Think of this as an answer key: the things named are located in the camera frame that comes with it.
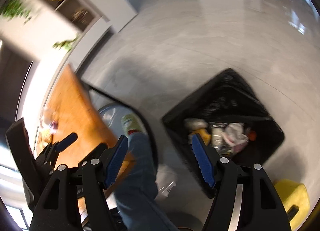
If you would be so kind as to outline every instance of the trash bin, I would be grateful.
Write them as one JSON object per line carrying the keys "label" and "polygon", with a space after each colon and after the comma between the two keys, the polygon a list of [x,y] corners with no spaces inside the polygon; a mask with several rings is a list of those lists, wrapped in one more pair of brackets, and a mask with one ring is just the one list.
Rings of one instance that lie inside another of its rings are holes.
{"label": "trash bin", "polygon": [[233,162],[242,166],[262,165],[284,141],[282,129],[248,83],[231,68],[185,98],[162,118],[162,122],[184,163],[209,198],[214,197],[215,190],[203,181],[196,157],[188,144],[189,132],[184,125],[186,118],[249,123],[257,137],[232,158]]}

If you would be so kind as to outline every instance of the shoe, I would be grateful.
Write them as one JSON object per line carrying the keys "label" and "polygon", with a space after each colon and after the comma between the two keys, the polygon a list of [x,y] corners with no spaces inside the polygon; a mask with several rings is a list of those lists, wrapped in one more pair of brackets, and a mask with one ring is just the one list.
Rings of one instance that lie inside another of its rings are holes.
{"label": "shoe", "polygon": [[122,117],[121,124],[126,136],[129,136],[134,132],[146,132],[143,124],[140,122],[140,119],[137,118],[133,113],[129,113]]}

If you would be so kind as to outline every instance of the jeans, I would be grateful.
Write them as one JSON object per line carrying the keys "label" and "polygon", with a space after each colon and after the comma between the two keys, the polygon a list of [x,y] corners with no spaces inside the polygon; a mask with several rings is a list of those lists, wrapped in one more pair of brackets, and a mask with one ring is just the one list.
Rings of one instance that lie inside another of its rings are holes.
{"label": "jeans", "polygon": [[129,231],[178,231],[155,202],[156,171],[149,138],[141,132],[129,136],[135,165],[115,190],[117,208]]}

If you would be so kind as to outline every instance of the gray floor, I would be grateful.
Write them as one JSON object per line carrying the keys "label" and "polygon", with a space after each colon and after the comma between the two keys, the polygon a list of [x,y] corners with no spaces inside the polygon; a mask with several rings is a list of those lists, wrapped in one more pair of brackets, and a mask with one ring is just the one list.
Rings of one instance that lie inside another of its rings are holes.
{"label": "gray floor", "polygon": [[[130,1],[139,14],[103,46],[83,79],[149,120],[160,161],[178,178],[161,207],[205,221],[211,200],[176,154],[160,119],[215,74],[232,67],[285,132],[284,143],[265,170],[272,180],[304,183],[313,208],[320,196],[320,30],[319,16],[308,2]],[[94,102],[99,108],[106,101]]]}

